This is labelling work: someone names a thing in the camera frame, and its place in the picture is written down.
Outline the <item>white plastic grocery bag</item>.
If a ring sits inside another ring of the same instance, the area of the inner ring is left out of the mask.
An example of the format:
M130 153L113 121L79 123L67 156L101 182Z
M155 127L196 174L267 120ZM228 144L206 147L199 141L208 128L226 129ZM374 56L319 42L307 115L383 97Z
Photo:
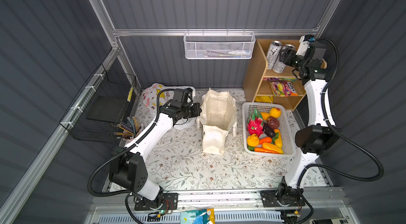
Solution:
M143 90L141 97L140 97L140 104L137 108L137 118L140 119L141 122L146 122L147 125L149 122L152 122L155 119L156 116L156 101L157 101L157 94L164 90L164 89L187 89L191 88L192 89L192 96L193 99L196 95L196 90L192 86L175 86L175 87L167 87L163 84L160 83L154 83L150 87L146 88ZM159 104L163 105L165 102L173 98L174 93L172 91L169 92L163 92L160 94L159 97ZM176 123L174 126L175 129L177 130L184 130L193 125L193 123L196 122L195 118L189 118L189 119L181 119Z

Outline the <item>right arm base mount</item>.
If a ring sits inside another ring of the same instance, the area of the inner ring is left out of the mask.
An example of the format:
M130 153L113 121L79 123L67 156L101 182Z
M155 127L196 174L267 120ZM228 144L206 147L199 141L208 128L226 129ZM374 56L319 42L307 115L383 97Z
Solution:
M296 189L289 189L288 192L279 192L278 190L262 190L260 198L263 207L303 207L305 202L299 196Z

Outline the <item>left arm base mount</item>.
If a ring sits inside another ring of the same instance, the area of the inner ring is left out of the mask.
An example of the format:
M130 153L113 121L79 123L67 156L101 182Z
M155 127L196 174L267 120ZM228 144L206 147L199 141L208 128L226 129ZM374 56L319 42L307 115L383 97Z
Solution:
M149 200L145 197L135 200L135 211L149 210L176 210L179 202L178 193L160 193L155 200Z

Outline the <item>colourful fruit candy bag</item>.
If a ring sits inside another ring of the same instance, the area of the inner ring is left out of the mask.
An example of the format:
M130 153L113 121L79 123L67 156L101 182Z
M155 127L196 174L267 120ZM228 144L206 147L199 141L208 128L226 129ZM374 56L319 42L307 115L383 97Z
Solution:
M272 93L276 97L296 97L299 96L293 84L289 81L270 81Z

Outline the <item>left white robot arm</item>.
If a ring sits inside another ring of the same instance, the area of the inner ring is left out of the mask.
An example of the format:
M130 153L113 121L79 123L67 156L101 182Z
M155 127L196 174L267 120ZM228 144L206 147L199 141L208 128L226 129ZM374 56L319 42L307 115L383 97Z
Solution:
M88 192L95 197L133 193L149 201L160 200L162 189L148 178L145 161L167 131L180 120L196 118L202 112L200 103L194 102L192 88L169 88L156 95L156 115L154 120L129 144L117 148L109 160L98 167L87 182ZM105 167L110 166L110 181L123 187L114 192L97 192L93 180Z

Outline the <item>cream canvas tote bag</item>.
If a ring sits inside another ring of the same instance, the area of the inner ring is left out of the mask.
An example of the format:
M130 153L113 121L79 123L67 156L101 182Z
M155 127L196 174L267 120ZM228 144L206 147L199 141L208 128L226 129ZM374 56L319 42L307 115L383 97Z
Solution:
M203 153L223 155L225 142L231 133L237 136L237 105L230 92L209 89L202 97L202 112L197 127L203 128Z

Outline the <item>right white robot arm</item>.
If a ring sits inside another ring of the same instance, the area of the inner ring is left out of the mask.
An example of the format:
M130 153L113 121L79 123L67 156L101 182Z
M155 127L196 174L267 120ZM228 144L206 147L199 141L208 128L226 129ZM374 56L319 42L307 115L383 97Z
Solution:
M323 38L305 35L300 38L297 51L287 49L280 55L279 61L293 68L292 73L301 80L308 97L308 126L296 133L295 143L299 148L291 170L282 178L276 193L280 204L287 205L302 198L302 179L312 167L322 168L343 177L364 182L379 180L384 175L384 167L372 153L345 137L335 126L328 99L328 88L334 79L337 67L333 72L321 68L322 62L314 58L316 46ZM343 139L353 147L366 154L376 164L378 172L374 176L359 177L350 175L331 167L317 164L318 157L338 139Z

